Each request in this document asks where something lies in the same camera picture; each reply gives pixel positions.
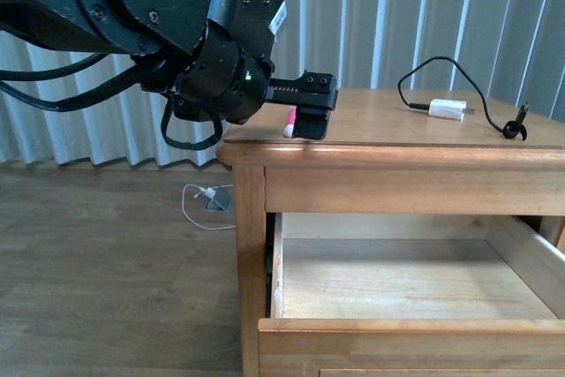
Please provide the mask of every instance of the curtain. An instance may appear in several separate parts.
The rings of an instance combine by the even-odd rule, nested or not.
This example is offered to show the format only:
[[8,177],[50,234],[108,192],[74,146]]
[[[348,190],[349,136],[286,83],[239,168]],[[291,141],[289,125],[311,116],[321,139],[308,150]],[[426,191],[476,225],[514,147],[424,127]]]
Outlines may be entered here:
[[[289,10],[274,48],[275,77],[297,78],[304,69],[331,72],[340,87],[391,88],[431,56],[449,56],[486,95],[530,104],[565,121],[565,0],[286,0]],[[76,62],[84,54],[51,52],[0,34],[0,68],[43,70]],[[57,100],[97,86],[131,65],[113,56],[75,76],[15,83],[26,93]],[[412,88],[471,87],[453,66],[428,65],[407,83]],[[135,86],[78,112],[43,112],[0,94],[0,162],[90,158],[131,164],[189,160],[202,165],[213,148],[194,153],[168,147],[160,122],[164,100]],[[171,123],[169,134],[196,141],[210,124]]]

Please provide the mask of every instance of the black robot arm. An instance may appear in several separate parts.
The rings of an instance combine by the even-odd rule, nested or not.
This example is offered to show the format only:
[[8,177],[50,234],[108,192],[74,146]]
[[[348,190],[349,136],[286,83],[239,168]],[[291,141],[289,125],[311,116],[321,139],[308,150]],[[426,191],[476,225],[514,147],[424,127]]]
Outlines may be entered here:
[[[64,112],[140,83],[167,97],[162,132],[178,148],[213,146],[221,119],[243,124],[264,102],[297,105],[295,136],[321,139],[335,108],[335,77],[306,73],[296,81],[271,80],[271,50],[285,16],[284,0],[0,0],[0,30],[46,49],[127,54],[136,63],[127,79],[117,76],[97,87],[95,98],[86,93],[46,105],[5,83],[0,88]],[[215,135],[196,144],[169,139],[173,113],[213,121]]]

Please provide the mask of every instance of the plug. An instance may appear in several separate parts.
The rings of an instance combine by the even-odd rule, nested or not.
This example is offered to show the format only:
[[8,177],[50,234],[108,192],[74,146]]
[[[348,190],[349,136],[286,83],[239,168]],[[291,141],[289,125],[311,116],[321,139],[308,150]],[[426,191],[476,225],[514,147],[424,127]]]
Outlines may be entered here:
[[433,99],[428,110],[430,117],[455,119],[456,121],[463,120],[465,113],[473,115],[475,110],[467,109],[467,102],[450,99]]

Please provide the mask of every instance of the wooden drawer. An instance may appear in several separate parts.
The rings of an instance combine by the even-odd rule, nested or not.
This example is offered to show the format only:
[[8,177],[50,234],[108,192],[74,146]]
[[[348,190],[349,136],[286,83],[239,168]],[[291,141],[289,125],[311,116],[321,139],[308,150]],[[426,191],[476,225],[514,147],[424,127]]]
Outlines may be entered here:
[[261,376],[565,375],[565,256],[502,216],[277,216]]

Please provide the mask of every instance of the screw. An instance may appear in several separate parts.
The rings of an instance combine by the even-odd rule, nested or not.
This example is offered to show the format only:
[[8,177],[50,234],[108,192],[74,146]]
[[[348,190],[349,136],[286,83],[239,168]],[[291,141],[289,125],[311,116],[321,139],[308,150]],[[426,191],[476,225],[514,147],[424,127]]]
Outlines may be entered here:
[[145,37],[139,38],[139,50],[145,52],[147,50],[147,39]]
[[104,21],[106,19],[106,11],[100,4],[95,4],[92,9],[88,11],[88,14],[97,21]]
[[150,11],[149,12],[149,20],[152,24],[159,24],[159,12],[157,11]]

